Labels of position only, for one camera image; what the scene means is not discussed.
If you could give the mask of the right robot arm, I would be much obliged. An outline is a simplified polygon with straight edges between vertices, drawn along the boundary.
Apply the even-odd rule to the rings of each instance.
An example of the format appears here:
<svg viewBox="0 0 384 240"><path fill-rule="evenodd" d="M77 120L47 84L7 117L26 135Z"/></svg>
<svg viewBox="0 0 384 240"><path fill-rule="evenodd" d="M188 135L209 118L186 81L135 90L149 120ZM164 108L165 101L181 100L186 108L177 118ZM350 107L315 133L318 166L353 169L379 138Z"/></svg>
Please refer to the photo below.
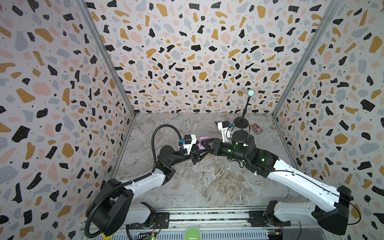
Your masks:
<svg viewBox="0 0 384 240"><path fill-rule="evenodd" d="M303 174L277 155L257 148L254 137L244 130L234 132L229 142L214 138L199 143L210 154L234 160L254 175L281 183L308 199L296 204L270 201L263 214L268 224L312 223L332 234L345 235L352 193L349 188L329 186Z"/></svg>

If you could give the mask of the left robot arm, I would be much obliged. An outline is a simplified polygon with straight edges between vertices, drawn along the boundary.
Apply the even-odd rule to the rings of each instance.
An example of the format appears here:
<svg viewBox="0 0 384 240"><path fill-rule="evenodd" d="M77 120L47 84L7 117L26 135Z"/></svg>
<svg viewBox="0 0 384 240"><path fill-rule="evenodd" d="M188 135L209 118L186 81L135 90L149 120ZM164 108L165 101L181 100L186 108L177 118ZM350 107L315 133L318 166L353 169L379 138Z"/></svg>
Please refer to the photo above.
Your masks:
<svg viewBox="0 0 384 240"><path fill-rule="evenodd" d="M164 146L155 157L155 168L151 172L126 182L108 180L86 211L85 236L88 239L100 234L111 236L121 226L130 224L150 227L156 211L144 202L133 207L132 201L169 182L176 172L174 165L187 160L196 164L208 153L196 146L190 152L185 149L175 151L171 146Z"/></svg>

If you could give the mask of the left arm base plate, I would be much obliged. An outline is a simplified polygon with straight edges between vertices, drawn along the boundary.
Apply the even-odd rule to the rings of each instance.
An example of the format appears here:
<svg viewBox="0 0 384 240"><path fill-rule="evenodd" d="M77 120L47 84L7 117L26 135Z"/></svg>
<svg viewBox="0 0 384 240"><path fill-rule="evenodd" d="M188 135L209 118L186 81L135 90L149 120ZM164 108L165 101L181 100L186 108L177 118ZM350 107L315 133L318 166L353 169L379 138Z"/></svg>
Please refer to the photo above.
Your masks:
<svg viewBox="0 0 384 240"><path fill-rule="evenodd" d="M170 223L170 213L169 212L156 212L155 214L150 214L149 219L144 223L139 224L129 224L127 227L130 230L155 230L155 229L168 229Z"/></svg>

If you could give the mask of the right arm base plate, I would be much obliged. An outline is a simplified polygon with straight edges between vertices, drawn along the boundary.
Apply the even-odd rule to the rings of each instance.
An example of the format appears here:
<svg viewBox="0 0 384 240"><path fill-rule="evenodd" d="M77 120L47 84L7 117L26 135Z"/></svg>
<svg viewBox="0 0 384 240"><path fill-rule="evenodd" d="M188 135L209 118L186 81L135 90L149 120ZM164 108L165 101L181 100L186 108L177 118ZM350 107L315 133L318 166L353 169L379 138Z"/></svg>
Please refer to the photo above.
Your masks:
<svg viewBox="0 0 384 240"><path fill-rule="evenodd" d="M274 215L265 216L263 211L249 211L248 222L251 227L289 227L291 222L281 222Z"/></svg>

